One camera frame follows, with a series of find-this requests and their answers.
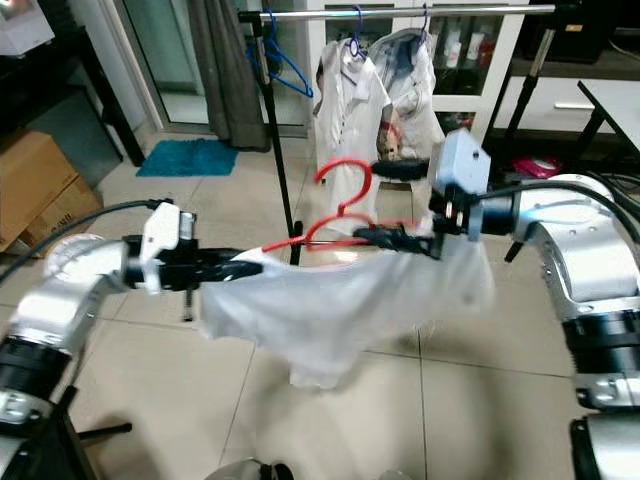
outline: black cable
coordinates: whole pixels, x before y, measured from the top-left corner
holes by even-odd
[[[623,192],[623,189],[616,187],[608,178],[594,172],[587,172],[590,177],[595,178],[613,194],[615,201],[624,208],[629,215],[640,222],[640,203]]]
[[[592,198],[596,202],[601,205],[607,207],[611,213],[615,215],[618,221],[622,224],[624,229],[627,231],[631,240],[634,244],[640,245],[640,233],[633,225],[633,222],[629,217],[627,217],[624,209],[617,205],[615,202],[609,200],[604,195],[599,194],[598,192],[594,192],[589,187],[585,187],[584,185],[579,185],[577,183],[572,182],[561,182],[556,180],[544,181],[544,182],[535,182],[535,183],[524,183],[521,185],[514,185],[512,187],[501,188],[498,190],[493,190],[491,192],[483,193],[475,196],[474,203],[478,203],[482,200],[488,200],[490,198],[497,197],[506,197],[509,195],[513,195],[514,193],[526,192],[528,190],[569,190],[572,192],[580,193],[586,197]]]
[[[638,188],[640,188],[640,178],[636,177],[635,175],[626,175],[623,173],[602,173],[601,174],[603,177],[606,177],[610,180],[615,180],[617,185],[619,186],[619,188],[621,190],[629,190],[630,192],[625,192],[625,193],[633,193],[635,192]],[[631,183],[633,185],[635,185],[634,187],[625,187],[622,184],[620,184],[620,182],[626,182],[626,183]]]
[[[24,255],[19,257],[15,262],[9,265],[9,267],[4,272],[2,272],[2,274],[0,274],[0,285],[2,285],[4,281],[7,278],[9,278],[16,270],[18,270],[21,266],[27,263],[31,259],[31,257],[39,253],[42,249],[49,246],[53,241],[62,237],[65,233],[69,232],[70,230],[73,230],[74,228],[82,224],[85,224],[87,222],[90,222],[91,220],[101,217],[102,215],[105,215],[107,213],[117,212],[118,210],[126,210],[129,208],[136,208],[136,207],[147,207],[153,210],[157,208],[158,205],[160,205],[162,202],[165,202],[165,201],[171,202],[171,200],[133,200],[131,202],[117,203],[115,205],[110,205],[100,210],[96,210],[95,212],[87,213],[86,215],[78,218],[77,220],[74,220],[73,222],[68,223],[63,227],[60,227],[58,230],[51,233],[51,235],[49,235],[47,238],[40,240],[38,243],[34,245],[34,247],[31,250],[29,250],[27,253],[25,253]]]

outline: white cloth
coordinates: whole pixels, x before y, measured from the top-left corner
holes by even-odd
[[[400,158],[430,158],[444,133],[433,109],[436,77],[431,62],[430,38],[418,42],[422,30],[410,28],[377,40],[368,51],[396,113],[400,117]],[[412,182],[414,199],[424,215],[430,188],[427,179]]]
[[[322,50],[322,99],[315,110],[316,154],[324,165],[334,157],[350,156],[367,163],[378,159],[376,139],[382,109],[391,103],[369,58],[353,57],[351,39],[330,42]],[[354,197],[362,186],[362,170],[351,165],[333,169],[327,177],[327,211]],[[376,219],[375,199],[380,180],[374,177],[369,193],[349,207]],[[353,221],[334,222],[330,228],[351,235]]]
[[[442,259],[383,251],[346,265],[294,267],[246,251],[259,275],[201,287],[202,333],[240,337],[283,355],[292,384],[330,388],[362,350],[444,312],[468,315],[493,301],[484,246],[449,236]]]

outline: clothes hanger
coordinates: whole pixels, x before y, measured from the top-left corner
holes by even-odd
[[[426,3],[423,3],[422,8],[424,8],[424,24],[422,25],[418,45],[422,45],[427,40],[427,23],[429,22],[429,7],[427,7]]]
[[[353,55],[354,58],[359,56],[364,59],[364,58],[367,58],[367,56],[364,54],[364,52],[360,48],[360,41],[358,40],[358,35],[360,35],[360,32],[362,31],[362,24],[363,24],[362,10],[360,10],[360,7],[358,5],[354,5],[352,8],[358,11],[358,26],[354,30],[353,35],[351,35],[351,41],[349,42],[349,52],[351,52],[351,55]]]
[[[297,85],[294,85],[293,83],[285,80],[284,78],[281,78],[280,76],[278,76],[277,73],[269,71],[269,77],[279,81],[283,85],[286,85],[287,87],[295,90],[296,92],[299,92],[309,98],[313,98],[313,88],[311,88],[311,85],[309,85],[307,78],[304,76],[300,68],[298,68],[298,66],[293,62],[293,60],[291,60],[291,58],[289,58],[287,54],[280,49],[280,46],[276,41],[276,31],[277,31],[276,17],[273,16],[273,12],[271,11],[270,8],[265,8],[265,12],[267,12],[271,17],[271,32],[269,33],[269,35],[264,41],[265,55],[267,56],[267,58],[275,62],[278,62],[278,64],[282,63],[282,60],[284,60],[293,69],[293,71],[296,72],[300,80],[302,80],[302,83],[304,84],[304,89],[300,88]],[[252,48],[247,47],[247,50],[245,53],[249,57],[249,60],[251,61],[251,63],[253,63],[255,67],[258,67],[258,61],[256,60],[255,56],[252,54]]]
[[[373,173],[371,172],[371,166],[367,162],[363,160],[356,160],[350,157],[343,157],[343,158],[332,160],[331,162],[327,163],[324,167],[322,167],[320,170],[318,170],[318,172],[314,177],[314,182],[320,183],[330,170],[340,165],[355,165],[362,169],[362,171],[364,172],[364,180],[362,182],[362,187],[360,188],[360,191],[352,198],[345,200],[344,202],[341,202],[338,205],[338,211],[336,213],[334,213],[333,215],[324,217],[318,220],[313,225],[311,225],[307,233],[305,233],[304,235],[300,235],[294,238],[287,238],[280,242],[273,243],[271,245],[266,245],[262,247],[263,252],[265,253],[271,252],[273,250],[277,250],[278,248],[286,247],[288,245],[297,245],[299,243],[304,243],[304,246],[309,251],[329,250],[335,247],[349,247],[354,245],[367,245],[369,243],[369,241],[364,238],[347,238],[344,240],[336,240],[334,242],[329,242],[329,243],[320,244],[320,245],[314,245],[313,243],[313,235],[319,229],[321,229],[322,227],[325,227],[328,223],[331,223],[334,220],[337,220],[340,218],[352,218],[355,220],[360,220],[363,223],[366,223],[370,228],[375,227],[375,224],[371,219],[371,217],[369,217],[369,215],[365,215],[364,213],[355,213],[355,212],[345,211],[345,209],[349,205],[353,205],[354,203],[358,202],[362,197],[364,197],[367,194],[367,192],[369,192],[369,189],[371,188]]]

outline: metal rail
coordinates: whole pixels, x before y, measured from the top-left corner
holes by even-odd
[[[556,11],[555,5],[469,5],[433,6],[427,8],[429,17],[460,16],[501,16],[501,15],[548,15]],[[362,10],[362,18],[423,17],[425,9],[418,8],[378,8]],[[358,18],[356,10],[302,10],[298,12],[273,12],[279,22],[299,22],[308,20],[344,20]],[[270,14],[260,13],[260,20],[269,21]]]

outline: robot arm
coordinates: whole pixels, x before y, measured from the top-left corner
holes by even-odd
[[[385,176],[422,176],[425,164],[386,164]],[[571,426],[576,478],[633,479],[640,472],[640,274],[611,213],[589,197],[552,187],[478,200],[490,158],[466,131],[450,134],[429,164],[437,256],[448,235],[512,234],[544,260],[544,278],[576,366],[581,405],[600,413]],[[560,176],[609,196],[595,180]],[[229,261],[238,252],[199,249],[192,214],[162,204],[142,237],[69,237],[47,259],[42,284],[20,302],[0,344],[0,472],[52,410],[49,399],[92,330],[109,293],[144,285],[191,292],[202,281],[259,273]]]
[[[383,166],[386,176],[394,178],[394,166]],[[415,165],[405,167],[395,169],[402,176],[420,172]],[[427,174],[433,189],[429,208],[436,237],[443,242],[447,235],[466,235],[470,240],[482,233],[511,235],[515,248],[507,261],[524,244],[538,250],[544,263],[541,273],[573,357],[577,400],[599,412],[571,424],[576,478],[638,478],[640,273],[636,245],[630,246],[612,212],[601,203],[576,191],[553,188],[554,181],[565,186],[570,182],[612,200],[596,180],[559,175],[545,181],[544,189],[482,200],[489,167],[489,156],[466,131],[447,136]]]
[[[550,180],[581,183],[581,175]],[[584,195],[522,192],[514,199],[516,242],[543,259],[549,289],[575,365],[581,406],[601,413],[571,424],[577,478],[631,479],[640,472],[640,273],[611,213]]]

